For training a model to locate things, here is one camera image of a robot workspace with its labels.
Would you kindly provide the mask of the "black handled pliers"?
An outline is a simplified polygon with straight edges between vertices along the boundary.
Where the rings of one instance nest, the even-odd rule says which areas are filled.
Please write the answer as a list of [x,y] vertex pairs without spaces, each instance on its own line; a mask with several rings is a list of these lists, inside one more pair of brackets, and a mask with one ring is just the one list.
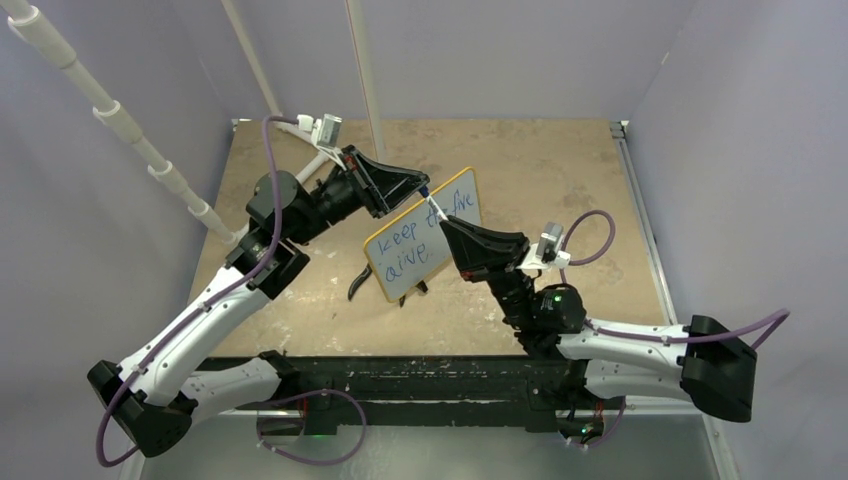
[[361,286],[370,278],[373,270],[369,264],[366,264],[363,270],[352,280],[347,290],[347,300],[351,301]]

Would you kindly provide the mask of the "white pvc pipe frame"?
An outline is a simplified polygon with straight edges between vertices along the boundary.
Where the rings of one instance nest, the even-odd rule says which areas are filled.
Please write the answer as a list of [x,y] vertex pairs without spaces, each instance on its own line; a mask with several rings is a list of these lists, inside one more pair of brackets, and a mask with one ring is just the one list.
[[169,1],[5,1],[1,5],[4,153],[33,167],[68,167],[70,191],[145,226],[223,244],[243,234],[214,208],[232,117]]

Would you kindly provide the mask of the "right aluminium side rail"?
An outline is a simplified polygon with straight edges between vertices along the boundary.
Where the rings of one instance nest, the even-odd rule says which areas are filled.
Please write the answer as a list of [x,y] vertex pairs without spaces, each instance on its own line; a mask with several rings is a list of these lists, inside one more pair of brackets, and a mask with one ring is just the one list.
[[636,175],[635,165],[630,154],[627,142],[627,124],[627,121],[611,121],[609,123],[609,130],[617,148],[619,160],[630,191],[630,196],[636,214],[639,218],[641,235],[647,251],[650,269],[664,319],[669,324],[677,324],[678,319],[669,291],[662,260],[657,248],[654,231],[650,223],[642,190]]

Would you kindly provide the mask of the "yellow framed whiteboard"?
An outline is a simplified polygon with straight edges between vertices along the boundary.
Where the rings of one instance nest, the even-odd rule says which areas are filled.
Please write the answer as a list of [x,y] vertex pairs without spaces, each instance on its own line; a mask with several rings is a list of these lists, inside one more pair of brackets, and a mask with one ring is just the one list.
[[[482,209],[476,171],[467,167],[431,196],[442,211],[480,225]],[[363,252],[384,298],[394,303],[443,267],[451,254],[439,217],[427,201],[418,201],[368,237]]]

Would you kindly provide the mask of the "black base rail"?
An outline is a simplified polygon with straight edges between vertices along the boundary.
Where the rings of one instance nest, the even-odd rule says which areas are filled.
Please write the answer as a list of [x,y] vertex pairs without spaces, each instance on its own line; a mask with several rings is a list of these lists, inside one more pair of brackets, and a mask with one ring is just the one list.
[[299,410],[307,435],[341,426],[517,427],[579,432],[592,412],[623,400],[586,387],[587,362],[520,355],[283,356],[264,358],[283,381],[250,410]]

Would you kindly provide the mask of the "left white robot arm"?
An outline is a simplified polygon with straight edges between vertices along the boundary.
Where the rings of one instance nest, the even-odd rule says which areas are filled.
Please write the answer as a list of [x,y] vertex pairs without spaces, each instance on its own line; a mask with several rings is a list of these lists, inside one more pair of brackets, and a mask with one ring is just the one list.
[[304,245],[359,209],[377,219],[390,214],[430,181],[424,172],[373,161],[354,146],[343,148],[340,158],[312,190],[271,167],[247,203],[247,233],[205,290],[135,353],[88,371],[104,421],[120,426],[133,453],[159,456],[192,426],[225,410],[260,402],[284,409],[295,402],[296,370],[278,352],[218,372],[200,367],[307,266]]

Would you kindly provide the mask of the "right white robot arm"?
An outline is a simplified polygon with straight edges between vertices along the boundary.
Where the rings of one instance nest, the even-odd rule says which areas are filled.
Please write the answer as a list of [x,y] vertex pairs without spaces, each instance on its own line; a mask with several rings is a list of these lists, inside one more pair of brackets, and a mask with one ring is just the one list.
[[589,316],[567,281],[536,288],[541,273],[575,264],[566,250],[573,227],[548,223],[533,243],[520,232],[453,215],[439,226],[460,277],[487,284],[523,350],[577,364],[561,381],[569,404],[636,395],[688,401],[729,422],[751,420],[757,353],[719,321],[694,316],[688,325],[658,327],[604,321]]

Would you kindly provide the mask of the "white marker pen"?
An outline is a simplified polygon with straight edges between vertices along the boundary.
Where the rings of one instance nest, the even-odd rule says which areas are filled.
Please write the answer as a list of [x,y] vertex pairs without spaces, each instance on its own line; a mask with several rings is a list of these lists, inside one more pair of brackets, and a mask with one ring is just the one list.
[[427,196],[425,198],[425,201],[430,207],[435,222],[442,222],[448,219],[447,215],[444,213],[444,211],[441,209],[441,207],[438,205],[432,195]]

